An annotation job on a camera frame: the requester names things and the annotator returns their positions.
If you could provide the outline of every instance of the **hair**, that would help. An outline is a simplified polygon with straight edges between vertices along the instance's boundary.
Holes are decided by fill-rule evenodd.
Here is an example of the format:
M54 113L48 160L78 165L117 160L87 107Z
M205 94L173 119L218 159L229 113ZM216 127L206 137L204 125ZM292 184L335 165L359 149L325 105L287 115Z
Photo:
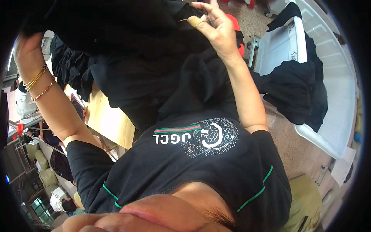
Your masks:
M199 210L205 217L209 218L211 221L218 223L226 228L228 228L232 232L242 232L244 231L242 228L236 226L233 222L233 219L221 213L218 209L211 208L211 209L202 209Z
M25 142L25 143L30 143L31 141L33 141L32 138L28 137L27 135L24 135L24 136L23 136L23 142Z
M17 89L17 80L14 80L13 82L13 89Z
M31 222L32 222L33 228L35 229L36 232L51 232L52 231L52 228L47 227L46 225L44 225L43 223L41 223L38 220L33 220L32 219Z
M27 93L27 90L26 90L26 87L23 86L23 81L21 81L18 85L18 89L23 92L23 93Z
M74 212L76 211L77 207L75 205L75 203L73 202L73 200L67 200L67 199L62 199L62 207L65 211L67 212Z

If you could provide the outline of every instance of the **red ribbon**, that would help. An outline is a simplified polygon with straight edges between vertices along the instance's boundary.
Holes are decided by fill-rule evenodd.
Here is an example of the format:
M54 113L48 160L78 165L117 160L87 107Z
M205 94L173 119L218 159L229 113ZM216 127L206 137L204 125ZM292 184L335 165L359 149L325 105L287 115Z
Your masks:
M19 123L19 121L18 121L17 133L15 135L13 135L13 140L16 140L17 139L17 135L22 136L23 130L24 130L24 124L23 123Z

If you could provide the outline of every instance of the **white plastic crate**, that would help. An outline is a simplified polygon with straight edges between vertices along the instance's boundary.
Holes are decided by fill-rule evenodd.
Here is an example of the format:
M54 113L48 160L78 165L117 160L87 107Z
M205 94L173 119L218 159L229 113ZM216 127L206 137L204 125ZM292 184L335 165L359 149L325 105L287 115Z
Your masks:
M328 111L318 133L306 124L295 125L295 130L300 136L340 160L348 145L354 120L355 77L343 49L323 18L304 0L290 1L296 2L303 18L293 19L296 38L288 39L288 26L264 34L259 42L255 71L260 75L266 75L283 61L290 60L287 54L291 54L292 48L295 48L295 40L298 62L306 62L306 52L304 59L304 49L301 48L303 43L305 45L305 38L301 38L301 29L303 28L308 36L313 38L317 55L324 64Z

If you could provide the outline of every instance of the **green piping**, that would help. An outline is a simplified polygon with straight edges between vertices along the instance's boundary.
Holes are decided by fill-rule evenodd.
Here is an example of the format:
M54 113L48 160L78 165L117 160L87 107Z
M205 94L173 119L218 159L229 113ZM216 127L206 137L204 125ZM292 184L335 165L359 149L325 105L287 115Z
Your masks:
M269 170L268 174L265 176L265 178L264 178L264 180L263 180L263 184L264 184L264 182L267 180L267 178L268 178L268 176L270 175L270 173L272 172L272 170L273 170L273 165L270 166L270 170Z
M184 130L184 131L159 131L159 132L155 132L155 134L183 133L183 132L195 131L195 130L199 130L199 129L201 129L201 128L194 128L194 129L189 129L189 130Z
M103 188L109 193L109 194L111 194L111 196L113 196L116 200L118 200L118 198L113 194L113 193L111 193L111 191L109 191L108 189L107 189L107 187L103 184Z
M200 125L200 124L196 124L196 125L190 125L190 126L187 126L187 127L169 127L169 128L160 128L160 129L156 129L155 131L159 131L159 130L185 129L185 128L188 128L188 127L198 127L198 126L201 126L201 125Z
M113 196L116 200L118 200L118 198L113 194L113 193L111 193L111 191L109 191L108 189L107 189L107 187L105 186L105 185L102 185L103 186L103 188L109 193L109 194L111 194L111 196ZM117 207L119 207L120 209L122 208L122 206L121 205L119 205L117 202L115 202L115 206L117 206Z
M122 206L119 205L117 202L115 202L115 206L119 207L120 209L122 209Z
M238 208L237 212L239 212L243 207L245 207L249 202L251 202L252 200L254 200L255 198L257 198L264 191L264 189L265 189L264 182L267 180L267 178L269 177L269 175L272 172L272 170L273 170L273 165L270 166L270 170L269 170L268 174L263 179L263 188L257 194L255 194L255 196L253 196L252 198L250 198L249 200L247 200L243 205L241 205L241 207Z

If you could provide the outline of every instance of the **beaded bracelet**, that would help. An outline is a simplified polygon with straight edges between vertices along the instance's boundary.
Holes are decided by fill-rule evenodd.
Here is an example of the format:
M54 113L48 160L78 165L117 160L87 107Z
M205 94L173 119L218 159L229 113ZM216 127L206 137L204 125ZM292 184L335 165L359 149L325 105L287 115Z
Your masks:
M41 98L46 93L46 91L48 91L50 89L50 87L52 87L54 85L54 82L55 82L55 76L53 76L52 82L50 83L50 85L48 87L46 87L46 89L44 90L44 92L42 92L39 96L37 96L35 98L31 97L31 100L32 101L36 101L39 98Z

